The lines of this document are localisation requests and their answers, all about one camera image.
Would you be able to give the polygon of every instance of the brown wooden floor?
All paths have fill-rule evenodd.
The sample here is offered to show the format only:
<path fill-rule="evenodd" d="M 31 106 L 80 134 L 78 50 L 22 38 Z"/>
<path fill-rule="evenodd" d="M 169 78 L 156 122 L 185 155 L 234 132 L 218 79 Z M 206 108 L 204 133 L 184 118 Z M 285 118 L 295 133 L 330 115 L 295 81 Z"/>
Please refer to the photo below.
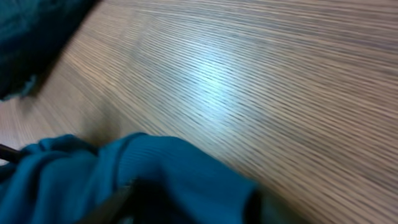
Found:
<path fill-rule="evenodd" d="M 398 222 L 398 2 L 105 0 L 0 142 L 185 138 L 315 223 Z"/>

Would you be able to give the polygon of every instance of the wood grain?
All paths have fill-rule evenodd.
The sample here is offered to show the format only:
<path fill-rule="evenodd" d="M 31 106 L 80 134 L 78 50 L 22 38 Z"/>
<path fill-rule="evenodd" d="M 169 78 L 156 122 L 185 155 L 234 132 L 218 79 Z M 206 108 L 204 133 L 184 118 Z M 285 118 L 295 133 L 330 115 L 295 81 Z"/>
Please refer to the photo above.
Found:
<path fill-rule="evenodd" d="M 397 37 L 397 1 L 105 0 L 0 142 L 180 136 L 314 223 L 397 223 Z"/>

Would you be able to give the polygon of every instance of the wooden surface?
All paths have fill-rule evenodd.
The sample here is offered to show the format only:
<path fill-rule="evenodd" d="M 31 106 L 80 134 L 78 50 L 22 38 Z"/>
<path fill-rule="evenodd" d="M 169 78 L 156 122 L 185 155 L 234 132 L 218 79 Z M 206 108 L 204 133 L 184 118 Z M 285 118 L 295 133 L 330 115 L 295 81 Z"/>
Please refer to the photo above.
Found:
<path fill-rule="evenodd" d="M 397 223 L 397 62 L 397 1 L 106 0 L 0 142 L 180 136 L 314 223 Z"/>

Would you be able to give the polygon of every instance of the teal cloth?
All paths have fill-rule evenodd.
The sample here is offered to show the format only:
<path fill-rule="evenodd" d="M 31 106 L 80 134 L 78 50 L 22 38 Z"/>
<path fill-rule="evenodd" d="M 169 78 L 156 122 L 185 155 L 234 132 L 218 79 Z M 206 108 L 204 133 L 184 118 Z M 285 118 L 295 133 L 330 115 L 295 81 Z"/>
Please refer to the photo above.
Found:
<path fill-rule="evenodd" d="M 99 149 L 75 136 L 0 167 L 1 223 L 73 223 L 132 179 L 157 183 L 194 223 L 243 223 L 255 184 L 190 143 L 132 134 Z"/>

